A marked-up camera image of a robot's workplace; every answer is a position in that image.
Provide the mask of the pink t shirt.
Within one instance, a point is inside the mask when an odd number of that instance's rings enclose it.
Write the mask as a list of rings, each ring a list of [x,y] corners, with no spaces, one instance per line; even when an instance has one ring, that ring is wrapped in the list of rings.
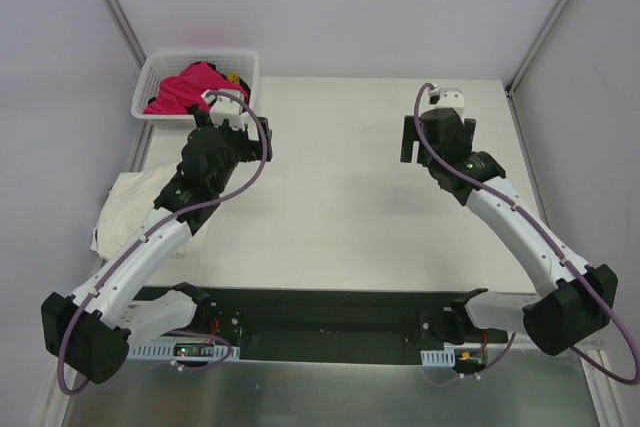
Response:
[[[208,62],[195,62],[180,74],[168,77],[159,84],[155,97],[148,100],[143,110],[146,115],[188,115],[192,106],[204,110],[207,104],[201,94],[212,89],[214,72]]]

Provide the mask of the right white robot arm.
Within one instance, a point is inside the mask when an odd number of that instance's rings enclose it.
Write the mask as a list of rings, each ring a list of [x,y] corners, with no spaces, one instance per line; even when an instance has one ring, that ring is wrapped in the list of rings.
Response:
[[[452,334],[473,341],[485,329],[524,333],[556,356],[609,323],[618,286],[613,270],[591,266],[522,203],[505,170],[475,152],[475,122],[452,108],[404,119],[400,159],[427,168],[439,187],[480,218],[514,255],[534,286],[532,294],[474,289],[452,303]]]

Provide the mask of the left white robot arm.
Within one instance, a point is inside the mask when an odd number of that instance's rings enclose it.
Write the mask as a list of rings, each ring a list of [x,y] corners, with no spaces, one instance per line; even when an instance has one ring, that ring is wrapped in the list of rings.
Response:
[[[171,287],[142,306],[132,301],[152,275],[191,240],[221,203],[244,193],[259,178],[253,174],[233,192],[229,180],[241,163],[263,168],[272,159],[267,118],[250,109],[237,114],[194,110],[196,127],[187,136],[175,173],[125,245],[87,281],[63,296],[51,293],[41,305],[46,350],[56,357],[56,380],[71,368],[85,383],[101,384],[128,354],[164,334],[185,331],[214,338],[213,302],[188,282]]]

